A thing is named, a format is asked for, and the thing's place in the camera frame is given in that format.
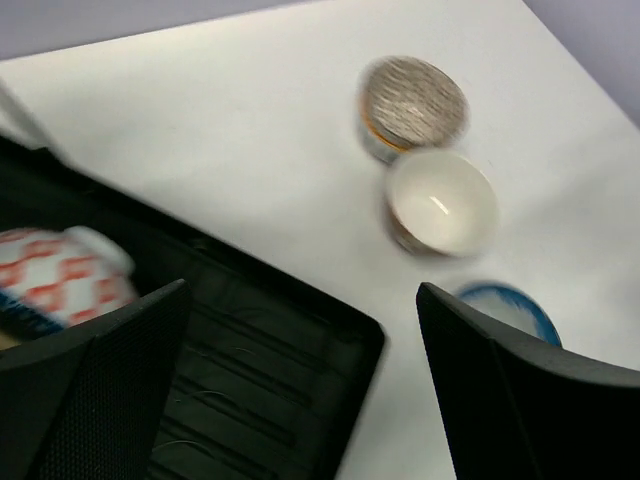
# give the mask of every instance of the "red and white porcelain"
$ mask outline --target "red and white porcelain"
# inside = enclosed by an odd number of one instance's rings
[[[0,233],[0,289],[63,328],[137,298],[129,256],[87,227],[64,232],[23,228]]]

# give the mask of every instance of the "ceramic lid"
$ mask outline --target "ceramic lid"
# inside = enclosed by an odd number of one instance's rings
[[[78,225],[67,228],[65,233],[99,255],[100,258],[124,275],[129,276],[133,273],[135,264],[127,252],[100,232]]]
[[[402,148],[442,146],[462,130],[467,101],[433,65],[389,57],[374,65],[364,86],[364,113],[383,137]]]

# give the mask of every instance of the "patterned lid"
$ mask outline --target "patterned lid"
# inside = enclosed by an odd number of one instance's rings
[[[411,57],[373,66],[364,87],[364,114],[380,135],[402,148],[443,146],[462,130],[467,101],[442,71]]]

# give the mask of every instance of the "white tabletop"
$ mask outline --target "white tabletop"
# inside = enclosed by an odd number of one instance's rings
[[[434,63],[468,97],[456,148],[503,211],[478,258],[416,259],[385,233],[385,167],[359,145],[354,105],[362,69],[387,54]],[[566,348],[640,368],[640,133],[518,0],[319,2],[14,60],[0,76],[76,168],[384,325],[341,478],[454,478],[422,281],[512,283]]]

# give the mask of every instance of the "open black case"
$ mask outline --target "open black case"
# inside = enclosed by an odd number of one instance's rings
[[[92,227],[147,295],[0,352],[3,480],[335,476],[379,324],[48,151],[0,138],[0,172],[0,231]]]

